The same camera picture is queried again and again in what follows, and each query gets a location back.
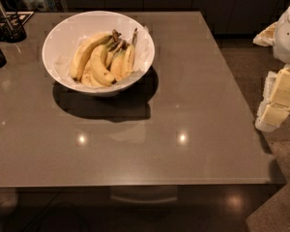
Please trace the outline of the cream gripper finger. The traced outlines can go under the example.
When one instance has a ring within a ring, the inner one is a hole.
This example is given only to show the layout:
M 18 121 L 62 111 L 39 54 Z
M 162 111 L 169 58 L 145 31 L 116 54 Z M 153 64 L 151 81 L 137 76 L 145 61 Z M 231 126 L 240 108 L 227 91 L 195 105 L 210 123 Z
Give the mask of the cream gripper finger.
M 273 46 L 275 42 L 276 26 L 277 22 L 272 23 L 262 32 L 257 34 L 252 42 L 259 46 Z
M 290 115 L 290 64 L 279 72 L 269 72 L 264 84 L 255 127 L 264 132 L 278 129 Z

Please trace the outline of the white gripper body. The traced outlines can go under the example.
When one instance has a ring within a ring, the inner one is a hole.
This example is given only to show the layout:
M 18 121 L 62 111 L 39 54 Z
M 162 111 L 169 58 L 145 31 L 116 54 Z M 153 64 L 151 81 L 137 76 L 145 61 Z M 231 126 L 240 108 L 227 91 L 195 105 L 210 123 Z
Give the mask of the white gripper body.
M 290 6 L 276 24 L 273 52 L 276 59 L 290 64 Z

